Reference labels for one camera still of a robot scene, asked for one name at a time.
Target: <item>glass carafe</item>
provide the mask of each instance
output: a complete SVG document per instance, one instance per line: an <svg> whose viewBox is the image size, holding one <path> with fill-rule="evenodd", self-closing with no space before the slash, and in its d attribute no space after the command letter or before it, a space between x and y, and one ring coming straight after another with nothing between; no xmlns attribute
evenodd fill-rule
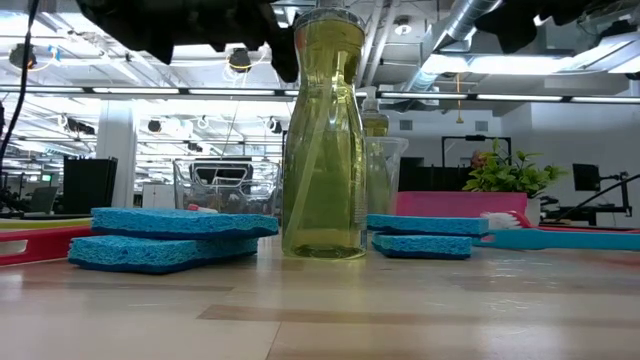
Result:
<svg viewBox="0 0 640 360"><path fill-rule="evenodd" d="M337 7L295 23L301 85L284 158L282 250L344 259L366 251L365 143L354 79L364 32Z"/></svg>

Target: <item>red tray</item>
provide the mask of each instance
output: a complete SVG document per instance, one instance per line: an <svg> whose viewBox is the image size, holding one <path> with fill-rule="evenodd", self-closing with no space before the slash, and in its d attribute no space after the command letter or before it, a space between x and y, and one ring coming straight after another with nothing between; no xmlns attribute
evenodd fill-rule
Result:
<svg viewBox="0 0 640 360"><path fill-rule="evenodd" d="M93 235L88 225L0 233L0 243L27 241L25 251L0 255L0 266L66 258L71 239Z"/></svg>

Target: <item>stack of blue sponges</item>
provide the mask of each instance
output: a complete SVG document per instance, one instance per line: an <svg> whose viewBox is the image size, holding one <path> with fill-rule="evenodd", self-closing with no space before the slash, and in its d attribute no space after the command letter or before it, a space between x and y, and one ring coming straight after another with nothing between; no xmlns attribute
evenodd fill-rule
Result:
<svg viewBox="0 0 640 360"><path fill-rule="evenodd" d="M427 259L466 259L473 240L489 232L481 218L369 215L367 227L376 232L373 247L385 256Z"/></svg>
<svg viewBox="0 0 640 360"><path fill-rule="evenodd" d="M69 262L82 268L166 274L257 252L278 233L276 218L168 209L100 208L91 229L73 239Z"/></svg>

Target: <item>wire basket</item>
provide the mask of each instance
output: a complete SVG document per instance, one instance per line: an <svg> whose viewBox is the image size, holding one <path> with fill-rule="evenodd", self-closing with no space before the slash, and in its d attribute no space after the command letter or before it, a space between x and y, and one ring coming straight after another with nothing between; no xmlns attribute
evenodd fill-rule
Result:
<svg viewBox="0 0 640 360"><path fill-rule="evenodd" d="M280 166L268 161L173 162L176 208L194 204L226 214L276 215Z"/></svg>

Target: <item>table surface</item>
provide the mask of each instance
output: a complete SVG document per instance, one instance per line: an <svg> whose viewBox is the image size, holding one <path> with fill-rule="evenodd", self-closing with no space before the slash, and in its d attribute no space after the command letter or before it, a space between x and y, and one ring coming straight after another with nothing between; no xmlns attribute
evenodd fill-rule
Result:
<svg viewBox="0 0 640 360"><path fill-rule="evenodd" d="M165 276L0 268L3 359L640 359L640 253L258 256Z"/></svg>

